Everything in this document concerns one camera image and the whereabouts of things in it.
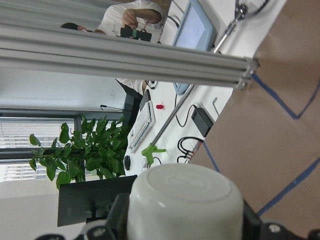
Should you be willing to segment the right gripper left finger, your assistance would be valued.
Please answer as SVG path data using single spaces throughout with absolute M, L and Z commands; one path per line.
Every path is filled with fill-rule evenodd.
M 118 194 L 106 219 L 107 240 L 126 240 L 129 193 Z

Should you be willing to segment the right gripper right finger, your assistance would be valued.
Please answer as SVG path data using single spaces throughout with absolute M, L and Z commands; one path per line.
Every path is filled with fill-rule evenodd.
M 258 240 L 263 222 L 249 204 L 243 200 L 243 240 Z

